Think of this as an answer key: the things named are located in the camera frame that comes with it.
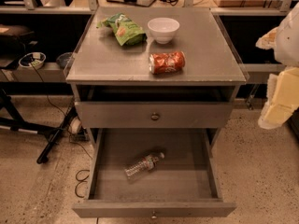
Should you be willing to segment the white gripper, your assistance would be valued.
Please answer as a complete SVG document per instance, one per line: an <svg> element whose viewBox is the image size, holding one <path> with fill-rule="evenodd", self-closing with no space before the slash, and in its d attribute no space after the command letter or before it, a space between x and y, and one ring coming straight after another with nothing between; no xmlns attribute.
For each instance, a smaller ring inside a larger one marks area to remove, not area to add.
<svg viewBox="0 0 299 224"><path fill-rule="evenodd" d="M255 46L274 49L275 59L287 66L299 66L299 3L288 13L279 27L260 37ZM258 119L266 130L284 124L299 108L299 68L289 67L267 81L267 101Z"/></svg>

